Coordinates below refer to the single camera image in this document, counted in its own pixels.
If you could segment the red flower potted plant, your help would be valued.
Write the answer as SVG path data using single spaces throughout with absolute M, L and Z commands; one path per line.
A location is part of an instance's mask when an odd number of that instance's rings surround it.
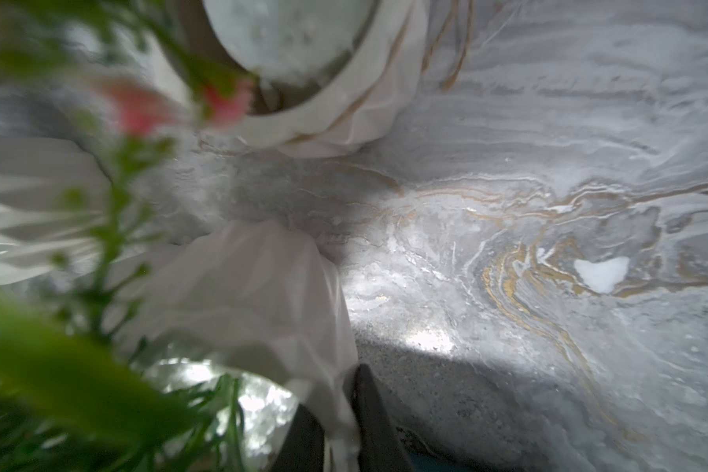
M 160 1 L 0 1 L 0 80 L 76 81 L 112 107 L 125 145 L 143 149 L 178 123 L 168 98 L 112 72 L 124 62 L 120 33 L 141 49 L 155 39 L 174 55 L 204 120 L 234 124 L 253 99 L 250 76 L 189 53 L 156 19 Z M 96 159 L 68 140 L 0 136 L 0 285 L 37 277 L 57 254 L 94 253 L 88 228 L 109 182 Z

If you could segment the white pot green plant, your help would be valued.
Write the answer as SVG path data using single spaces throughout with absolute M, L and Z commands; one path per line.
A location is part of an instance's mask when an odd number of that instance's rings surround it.
M 273 221 L 0 291 L 0 471 L 270 470 L 299 405 L 356 471 L 358 364 L 336 267 Z

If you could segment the back right potted plant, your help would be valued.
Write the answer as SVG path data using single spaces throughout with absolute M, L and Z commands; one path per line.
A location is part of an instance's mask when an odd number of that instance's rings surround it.
M 208 131 L 297 159 L 340 157 L 385 137 L 413 100 L 426 1 L 167 1 L 149 15 L 189 55 L 252 73 L 252 105 Z

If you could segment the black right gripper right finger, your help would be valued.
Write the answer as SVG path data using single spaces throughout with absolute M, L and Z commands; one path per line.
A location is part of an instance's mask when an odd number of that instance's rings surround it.
M 414 472 L 415 467 L 385 409 L 377 379 L 366 364 L 357 367 L 352 405 L 361 433 L 360 470 Z

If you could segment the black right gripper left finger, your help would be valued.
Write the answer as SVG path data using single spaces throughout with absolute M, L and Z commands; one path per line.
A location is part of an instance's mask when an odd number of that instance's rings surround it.
M 323 472 L 325 431 L 315 416 L 299 405 L 270 472 Z

